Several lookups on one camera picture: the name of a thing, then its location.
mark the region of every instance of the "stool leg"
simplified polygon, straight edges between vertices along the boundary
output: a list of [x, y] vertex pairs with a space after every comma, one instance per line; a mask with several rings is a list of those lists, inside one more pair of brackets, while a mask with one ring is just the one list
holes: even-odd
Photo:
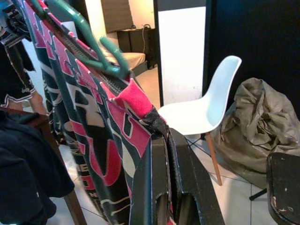
[[207, 144], [208, 144], [208, 147], [210, 149], [211, 160], [212, 160], [212, 163], [214, 165], [215, 172], [216, 172], [216, 175], [217, 175], [217, 183], [218, 183], [218, 185], [222, 186], [222, 180], [221, 180], [221, 176], [220, 176], [218, 163], [217, 163], [217, 160], [216, 160], [215, 149], [214, 149], [210, 134], [206, 133], [205, 138], [207, 140]]
[[262, 196], [263, 194], [267, 193], [267, 189], [261, 190], [260, 192], [256, 193], [255, 195], [252, 195], [249, 197], [250, 201], [253, 201], [254, 199]]

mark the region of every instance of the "white plastic chair seat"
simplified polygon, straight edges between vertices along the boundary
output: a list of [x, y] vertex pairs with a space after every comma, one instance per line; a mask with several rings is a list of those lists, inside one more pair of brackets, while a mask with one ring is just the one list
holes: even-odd
[[206, 115], [208, 101], [204, 97], [195, 101], [169, 104], [158, 112], [169, 127], [183, 135], [204, 134], [215, 128], [215, 124]]
[[207, 93], [200, 99], [161, 107], [158, 113], [169, 127], [183, 135], [204, 134], [215, 129], [225, 114], [229, 90], [241, 59], [227, 56], [217, 67]]

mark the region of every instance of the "black clothing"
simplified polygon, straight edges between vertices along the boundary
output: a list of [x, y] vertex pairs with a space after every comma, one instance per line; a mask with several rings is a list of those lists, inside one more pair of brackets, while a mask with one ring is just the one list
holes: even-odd
[[63, 197], [73, 188], [39, 131], [0, 111], [0, 222], [44, 225], [56, 212], [49, 197]]
[[0, 106], [7, 107], [8, 99], [22, 102], [32, 98], [35, 88], [27, 72], [34, 67], [20, 42], [5, 50], [0, 43]]

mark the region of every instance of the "black metal stand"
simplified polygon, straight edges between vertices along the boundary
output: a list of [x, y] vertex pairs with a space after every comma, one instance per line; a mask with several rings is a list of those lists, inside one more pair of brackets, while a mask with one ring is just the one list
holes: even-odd
[[256, 193], [255, 195], [250, 196], [249, 199], [250, 199], [250, 201], [253, 201], [254, 199], [262, 196], [265, 193], [267, 193], [267, 189], [261, 190], [260, 192]]

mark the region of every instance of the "black stool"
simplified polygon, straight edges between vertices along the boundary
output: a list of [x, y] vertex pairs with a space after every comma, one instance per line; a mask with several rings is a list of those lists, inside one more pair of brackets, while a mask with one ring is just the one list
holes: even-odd
[[249, 197], [252, 201], [268, 193], [268, 207], [279, 225], [300, 225], [300, 157], [271, 153], [267, 158], [267, 189]]

